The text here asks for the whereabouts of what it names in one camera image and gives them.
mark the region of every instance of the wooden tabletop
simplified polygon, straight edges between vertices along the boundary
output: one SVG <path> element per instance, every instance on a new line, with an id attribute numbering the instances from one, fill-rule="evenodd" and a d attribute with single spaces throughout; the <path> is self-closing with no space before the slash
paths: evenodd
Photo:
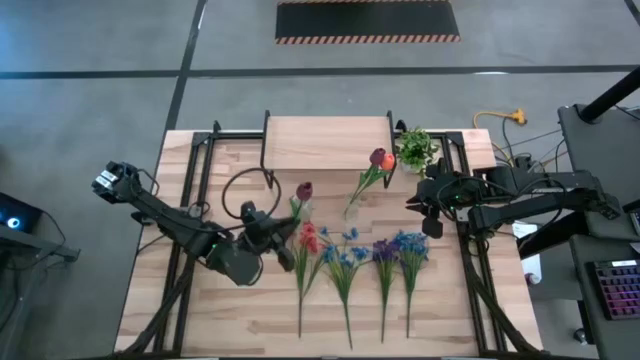
<path id="1" fill-rule="evenodd" d="M 460 131 L 470 167 L 495 166 L 488 132 Z M 170 131 L 163 145 L 157 180 L 161 185 L 159 197 L 170 205 L 178 206 L 180 201 L 192 134 L 193 131 Z M 237 224 L 222 210 L 221 190 L 233 174 L 259 164 L 260 149 L 259 140 L 215 143 L 207 194 L 211 211 L 206 218 L 223 226 Z M 341 216 L 345 196 L 353 191 L 358 171 L 278 170 L 275 174 L 282 184 L 284 199 L 275 216 L 290 215 L 286 199 L 300 182 L 312 181 L 312 220 L 318 227 L 327 226 L 333 238 L 339 240 L 345 230 Z M 195 178 L 193 201 L 199 173 Z M 391 238 L 399 229 L 419 231 L 422 217 L 404 209 L 404 202 L 415 193 L 418 181 L 416 175 L 404 173 L 399 167 L 388 189 L 380 182 L 366 191 L 356 221 L 361 236 L 354 245 L 371 245 Z M 266 187 L 260 173 L 241 177 L 227 194 L 232 211 L 239 211 L 247 200 L 267 210 L 273 199 L 274 192 Z M 444 217 L 441 220 L 444 236 L 429 239 L 430 260 L 418 276 L 410 338 L 405 337 L 405 291 L 402 280 L 397 279 L 389 299 L 385 342 L 380 343 L 380 290 L 375 268 L 369 264 L 359 270 L 350 293 L 353 350 L 349 349 L 340 299 L 325 274 L 318 275 L 305 298 L 303 334 L 299 339 L 295 275 L 283 272 L 273 255 L 264 255 L 264 273 L 253 287 L 238 288 L 225 276 L 196 265 L 183 356 L 477 355 L 455 226 Z M 157 229 L 145 230 L 140 245 L 158 235 Z M 500 234 L 490 241 L 489 258 L 498 301 L 527 340 L 541 348 L 515 241 Z M 137 257 L 116 349 L 127 347 L 158 308 L 170 247 L 171 242 L 163 239 Z M 483 318 L 487 338 L 493 343 L 486 311 Z M 175 312 L 169 322 L 168 339 L 172 339 L 174 321 Z"/>

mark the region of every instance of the gray floor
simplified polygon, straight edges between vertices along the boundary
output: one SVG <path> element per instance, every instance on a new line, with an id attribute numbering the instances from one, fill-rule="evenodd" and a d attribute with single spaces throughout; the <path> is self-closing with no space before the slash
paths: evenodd
<path id="1" fill-rule="evenodd" d="M 194 69 L 347 66 L 633 64 L 640 34 L 622 0 L 452 0 L 460 44 L 276 46 L 275 1 L 209 0 Z M 0 72 L 179 69 L 195 0 L 0 2 Z M 523 108 L 518 142 L 558 129 L 556 109 L 588 102 L 621 73 L 190 79 L 177 128 L 257 129 L 284 115 L 372 115 L 411 126 L 471 126 L 475 112 Z M 51 270 L 21 343 L 24 359 L 97 356 L 112 349 L 140 228 L 90 183 L 109 160 L 152 169 L 175 79 L 0 80 L 0 191 L 51 212 L 77 263 Z M 633 95 L 626 105 L 640 103 Z M 501 120 L 482 127 L 504 144 Z M 559 134 L 518 146 L 543 156 Z M 571 168 L 566 156 L 560 169 Z M 56 238 L 55 232 L 44 231 Z M 575 303 L 534 303 L 545 348 L 591 356 L 569 330 Z"/>

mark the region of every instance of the rgb keyboard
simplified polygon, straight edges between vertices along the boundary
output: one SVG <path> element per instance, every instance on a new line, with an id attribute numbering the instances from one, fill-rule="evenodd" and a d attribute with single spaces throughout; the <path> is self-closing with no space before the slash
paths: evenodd
<path id="1" fill-rule="evenodd" d="M 640 318 L 640 265 L 635 260 L 590 263 L 609 320 Z"/>

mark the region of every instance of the white paper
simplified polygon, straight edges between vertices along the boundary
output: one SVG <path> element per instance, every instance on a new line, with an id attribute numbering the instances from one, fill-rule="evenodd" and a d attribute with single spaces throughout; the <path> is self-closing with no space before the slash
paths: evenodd
<path id="1" fill-rule="evenodd" d="M 518 238 L 534 233 L 538 230 L 538 225 L 527 224 L 520 221 L 513 223 L 513 235 Z M 542 267 L 540 266 L 540 255 L 533 255 L 521 261 L 522 270 L 526 274 L 535 274 L 542 280 Z"/>

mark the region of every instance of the purple tulip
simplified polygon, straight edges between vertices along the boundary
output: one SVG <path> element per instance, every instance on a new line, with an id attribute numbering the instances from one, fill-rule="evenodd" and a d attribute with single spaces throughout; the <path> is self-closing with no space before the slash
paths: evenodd
<path id="1" fill-rule="evenodd" d="M 371 153 L 371 156 L 369 156 L 369 161 L 371 161 L 371 164 L 373 165 L 380 166 L 380 164 L 382 164 L 382 161 L 384 161 L 385 153 L 386 151 L 384 151 L 383 148 L 375 149 Z"/>
<path id="2" fill-rule="evenodd" d="M 296 196 L 302 202 L 311 199 L 312 194 L 313 194 L 313 186 L 311 185 L 310 182 L 302 183 L 298 185 L 298 189 L 296 189 Z"/>

